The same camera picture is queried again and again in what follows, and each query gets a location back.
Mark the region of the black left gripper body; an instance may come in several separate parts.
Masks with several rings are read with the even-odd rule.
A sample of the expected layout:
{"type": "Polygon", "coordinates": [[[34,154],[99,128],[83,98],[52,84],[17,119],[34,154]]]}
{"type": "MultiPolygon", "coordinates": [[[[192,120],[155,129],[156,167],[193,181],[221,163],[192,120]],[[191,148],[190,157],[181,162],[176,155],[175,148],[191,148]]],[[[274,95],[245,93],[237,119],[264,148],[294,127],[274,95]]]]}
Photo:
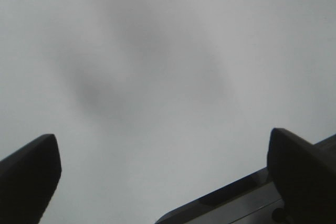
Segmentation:
{"type": "Polygon", "coordinates": [[[159,223],[294,223],[267,166],[178,207],[159,223]]]}

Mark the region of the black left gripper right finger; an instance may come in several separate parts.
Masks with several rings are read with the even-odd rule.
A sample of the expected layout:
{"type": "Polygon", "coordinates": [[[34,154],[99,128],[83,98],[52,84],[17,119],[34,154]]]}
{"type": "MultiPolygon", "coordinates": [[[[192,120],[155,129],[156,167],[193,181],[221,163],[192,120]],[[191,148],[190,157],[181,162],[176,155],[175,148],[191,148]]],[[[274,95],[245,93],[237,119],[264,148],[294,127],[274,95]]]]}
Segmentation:
{"type": "Polygon", "coordinates": [[[294,223],[335,223],[335,136],[311,144],[274,128],[267,169],[294,223]]]}

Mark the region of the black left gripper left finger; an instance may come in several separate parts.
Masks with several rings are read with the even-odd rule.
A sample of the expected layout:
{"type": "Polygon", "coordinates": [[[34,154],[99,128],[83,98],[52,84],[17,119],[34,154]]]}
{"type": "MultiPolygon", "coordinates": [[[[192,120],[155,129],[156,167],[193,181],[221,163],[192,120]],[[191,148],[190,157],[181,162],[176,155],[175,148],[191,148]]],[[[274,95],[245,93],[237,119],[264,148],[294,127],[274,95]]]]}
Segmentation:
{"type": "Polygon", "coordinates": [[[53,134],[41,135],[1,160],[1,223],[39,223],[61,171],[53,134]]]}

